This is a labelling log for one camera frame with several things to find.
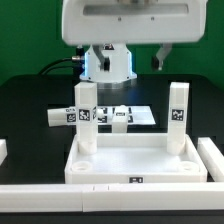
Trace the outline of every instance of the white block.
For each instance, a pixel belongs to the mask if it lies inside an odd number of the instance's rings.
[[[6,156],[7,156],[6,141],[0,140],[0,165],[3,163]]]
[[[97,151],[97,85],[81,82],[75,86],[76,133],[79,152],[94,154]]]
[[[119,211],[121,195],[119,184],[85,185],[83,189],[83,212]]]
[[[115,108],[112,119],[112,133],[126,133],[128,128],[128,107],[119,106]]]
[[[121,185],[121,211],[224,209],[223,183]]]
[[[188,93],[189,83],[171,83],[167,151],[172,155],[180,155],[185,150]]]
[[[210,138],[198,139],[198,154],[216,182],[224,182],[224,157]]]
[[[1,185],[0,212],[81,212],[82,185]]]
[[[47,114],[50,127],[61,125],[75,125],[76,123],[75,107],[52,109],[48,110]]]

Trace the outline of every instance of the black table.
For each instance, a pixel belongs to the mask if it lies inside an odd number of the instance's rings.
[[[224,92],[195,75],[139,76],[137,85],[99,90],[98,105],[150,105],[153,126],[131,126],[128,132],[167,131],[171,81],[190,83],[187,134],[211,137],[224,150]],[[64,183],[64,167],[74,127],[49,127],[47,109],[74,105],[73,76],[17,76],[0,87],[0,138],[8,157],[0,167],[0,184]],[[99,128],[109,132],[110,127]],[[0,223],[221,223],[223,211],[104,212],[0,214]]]

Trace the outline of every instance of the label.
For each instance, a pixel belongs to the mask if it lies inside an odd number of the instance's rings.
[[[118,117],[124,117],[125,116],[125,113],[116,113],[116,116],[118,116]]]
[[[79,120],[80,121],[90,121],[90,110],[79,109]]]
[[[129,183],[130,184],[142,184],[143,177],[129,177]]]
[[[184,121],[184,110],[171,109],[171,121]]]

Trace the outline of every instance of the white base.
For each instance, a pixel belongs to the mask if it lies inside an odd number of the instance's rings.
[[[133,178],[140,183],[206,182],[207,170],[187,135],[180,156],[169,154],[166,143],[167,134],[98,134],[97,153],[84,155],[75,137],[65,168],[66,183],[129,183]]]

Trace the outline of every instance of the white pillar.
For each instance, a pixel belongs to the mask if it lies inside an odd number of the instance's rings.
[[[185,150],[189,83],[170,86],[167,152],[180,155]]]
[[[97,85],[81,82],[75,86],[76,133],[79,152],[91,155],[97,152]]]

